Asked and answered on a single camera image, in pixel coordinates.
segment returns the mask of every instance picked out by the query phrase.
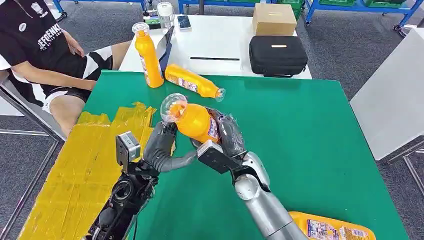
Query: robotic arm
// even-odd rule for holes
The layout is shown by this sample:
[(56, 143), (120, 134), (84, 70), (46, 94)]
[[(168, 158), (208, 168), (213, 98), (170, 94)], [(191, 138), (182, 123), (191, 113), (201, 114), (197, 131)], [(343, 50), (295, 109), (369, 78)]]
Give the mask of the robotic arm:
[(176, 137), (174, 123), (159, 122), (150, 136), (143, 160), (140, 144), (131, 134), (116, 137), (116, 159), (122, 174), (112, 189), (109, 200), (92, 224), (85, 239), (126, 239), (137, 214), (155, 194), (159, 173), (182, 168), (197, 158), (220, 174), (230, 171), (232, 184), (242, 199), (263, 237), (267, 240), (308, 240), (293, 222), (287, 210), (270, 190), (270, 178), (261, 159), (245, 150), (245, 143), (232, 116), (209, 109), (218, 123), (220, 145), (207, 141), (200, 144), (191, 140), (197, 152), (171, 158), (171, 147)]
[[(231, 172), (237, 195), (244, 201), (267, 240), (308, 240), (270, 190), (270, 178), (261, 159), (245, 151), (242, 134), (231, 116), (209, 110), (218, 123), (221, 145), (207, 141), (197, 150), (199, 161), (220, 174)], [(199, 143), (192, 140), (195, 146)]]

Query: standing orange bottle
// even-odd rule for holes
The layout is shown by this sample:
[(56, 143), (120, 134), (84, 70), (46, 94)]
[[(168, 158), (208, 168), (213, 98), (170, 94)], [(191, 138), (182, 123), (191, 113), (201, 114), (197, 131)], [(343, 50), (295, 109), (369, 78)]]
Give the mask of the standing orange bottle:
[(225, 89), (194, 72), (188, 71), (176, 64), (170, 64), (165, 69), (165, 79), (185, 89), (200, 94), (204, 98), (214, 98), (221, 102), (225, 96)]
[(167, 123), (176, 123), (178, 130), (201, 143), (207, 140), (217, 143), (218, 126), (208, 110), (201, 105), (188, 103), (184, 95), (173, 93), (160, 106), (160, 116)]
[(159, 65), (156, 56), (155, 45), (149, 35), (149, 25), (145, 22), (137, 22), (132, 26), (132, 32), (136, 37), (135, 49), (140, 55), (147, 85), (151, 88), (160, 87), (164, 84), (164, 79), (162, 78), (161, 65)]

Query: black case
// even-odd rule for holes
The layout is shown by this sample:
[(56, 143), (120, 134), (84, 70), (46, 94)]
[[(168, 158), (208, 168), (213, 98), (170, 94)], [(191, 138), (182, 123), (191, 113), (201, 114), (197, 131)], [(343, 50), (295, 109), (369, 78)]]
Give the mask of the black case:
[(266, 77), (292, 77), (308, 63), (304, 46), (297, 36), (254, 36), (249, 44), (252, 71)]

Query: person's hand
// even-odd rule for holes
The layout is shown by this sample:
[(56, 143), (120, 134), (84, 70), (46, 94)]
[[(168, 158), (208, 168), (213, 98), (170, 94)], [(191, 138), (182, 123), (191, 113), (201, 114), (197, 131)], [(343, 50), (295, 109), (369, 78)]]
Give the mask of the person's hand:
[(62, 32), (63, 32), (63, 35), (66, 38), (66, 42), (67, 42), (67, 45), (69, 47), (69, 51), (73, 55), (77, 54), (81, 57), (84, 57), (84, 50), (80, 46), (80, 44), (77, 42), (77, 40), (75, 40), (67, 31), (62, 29)]
[(94, 88), (94, 86), (96, 85), (96, 81), (94, 81), (94, 80), (87, 80), (87, 79), (82, 79), (82, 81), (84, 81), (83, 83), (82, 83), (82, 87), (78, 87), (78, 88), (80, 88), (80, 89), (85, 89), (85, 90), (88, 90), (88, 91), (92, 91), (93, 90), (93, 88)]
[(144, 148), (144, 162), (158, 172), (169, 172), (191, 164), (197, 158), (195, 150), (182, 157), (171, 157), (171, 148), (176, 135), (175, 123), (158, 122)]
[[(206, 108), (208, 113), (215, 119), (220, 136), (219, 144), (229, 157), (234, 157), (246, 151), (242, 132), (234, 117), (225, 115), (213, 108)], [(191, 139), (191, 143), (200, 147), (201, 143)]]

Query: orange bottle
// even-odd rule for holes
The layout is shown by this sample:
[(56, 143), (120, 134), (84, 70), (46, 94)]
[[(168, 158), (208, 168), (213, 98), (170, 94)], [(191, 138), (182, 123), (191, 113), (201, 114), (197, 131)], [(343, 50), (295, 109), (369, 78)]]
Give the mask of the orange bottle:
[(224, 88), (215, 86), (212, 81), (176, 64), (170, 64), (166, 67), (165, 79), (185, 89), (196, 92), (204, 98), (214, 98), (218, 102), (224, 99), (226, 92)]
[(156, 56), (155, 45), (149, 35), (149, 25), (145, 22), (137, 22), (132, 26), (132, 32), (136, 37), (135, 49), (140, 55), (147, 85), (151, 88), (160, 87), (164, 84), (164, 79)]
[(298, 211), (289, 214), (310, 240), (376, 240), (373, 231), (361, 225)]
[(160, 116), (167, 123), (176, 123), (178, 130), (201, 143), (207, 140), (218, 142), (217, 122), (205, 107), (188, 103), (184, 95), (173, 93), (160, 106)]

